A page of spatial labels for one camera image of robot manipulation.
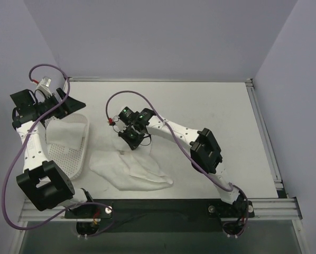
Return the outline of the white towel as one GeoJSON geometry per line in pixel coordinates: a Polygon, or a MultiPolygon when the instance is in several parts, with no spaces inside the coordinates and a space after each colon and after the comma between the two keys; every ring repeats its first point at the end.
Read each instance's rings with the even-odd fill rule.
{"type": "Polygon", "coordinates": [[[173,186],[173,180],[151,156],[150,148],[131,150],[114,131],[90,156],[89,169],[119,191],[157,191],[173,186]]]}
{"type": "Polygon", "coordinates": [[[47,144],[55,144],[65,148],[79,150],[85,133],[84,123],[68,123],[52,120],[46,128],[47,144]]]}

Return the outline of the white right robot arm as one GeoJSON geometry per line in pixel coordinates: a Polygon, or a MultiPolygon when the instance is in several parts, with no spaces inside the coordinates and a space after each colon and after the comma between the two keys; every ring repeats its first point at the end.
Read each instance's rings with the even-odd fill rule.
{"type": "Polygon", "coordinates": [[[231,182],[221,148],[211,130],[181,126],[158,116],[149,108],[134,112],[125,107],[110,123],[118,128],[118,136],[131,150],[137,149],[145,138],[153,136],[176,143],[192,167],[215,185],[220,200],[224,202],[225,214],[234,217],[242,211],[242,204],[246,199],[231,182]]]}

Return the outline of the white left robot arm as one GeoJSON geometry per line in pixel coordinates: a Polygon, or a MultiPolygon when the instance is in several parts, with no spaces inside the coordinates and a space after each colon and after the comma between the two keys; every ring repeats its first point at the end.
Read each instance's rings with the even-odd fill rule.
{"type": "Polygon", "coordinates": [[[28,89],[11,95],[16,105],[12,126],[25,145],[23,172],[16,182],[39,211],[77,205],[77,212],[89,218],[96,205],[87,190],[72,183],[80,176],[86,156],[89,120],[78,113],[86,105],[62,88],[56,91],[62,105],[49,92],[42,102],[28,89]]]}

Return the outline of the white perforated plastic basket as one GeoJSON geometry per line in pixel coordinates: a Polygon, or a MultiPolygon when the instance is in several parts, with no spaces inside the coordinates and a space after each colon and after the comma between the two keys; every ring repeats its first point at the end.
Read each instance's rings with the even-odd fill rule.
{"type": "MultiPolygon", "coordinates": [[[[47,128],[49,122],[52,120],[60,119],[52,117],[51,119],[46,120],[45,128],[47,128]]],[[[86,125],[85,133],[83,135],[79,150],[73,150],[55,144],[47,144],[46,142],[49,158],[61,168],[61,170],[69,177],[69,179],[74,180],[81,174],[85,160],[89,137],[89,120],[82,114],[71,114],[60,121],[68,123],[84,123],[86,125]]]]}

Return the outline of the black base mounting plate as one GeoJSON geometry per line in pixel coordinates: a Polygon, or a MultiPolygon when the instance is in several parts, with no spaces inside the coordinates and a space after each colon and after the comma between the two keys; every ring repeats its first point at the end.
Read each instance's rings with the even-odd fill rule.
{"type": "Polygon", "coordinates": [[[221,232],[241,234],[254,218],[251,201],[220,199],[98,199],[65,212],[80,234],[221,232]]]}

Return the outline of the aluminium front rail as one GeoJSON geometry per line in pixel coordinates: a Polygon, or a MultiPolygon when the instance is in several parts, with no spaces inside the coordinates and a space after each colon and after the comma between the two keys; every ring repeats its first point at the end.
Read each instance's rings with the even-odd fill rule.
{"type": "MultiPolygon", "coordinates": [[[[253,198],[253,220],[301,220],[302,213],[294,198],[253,198]]],[[[59,213],[63,207],[38,211],[28,199],[24,201],[19,222],[42,222],[59,213]]]]}

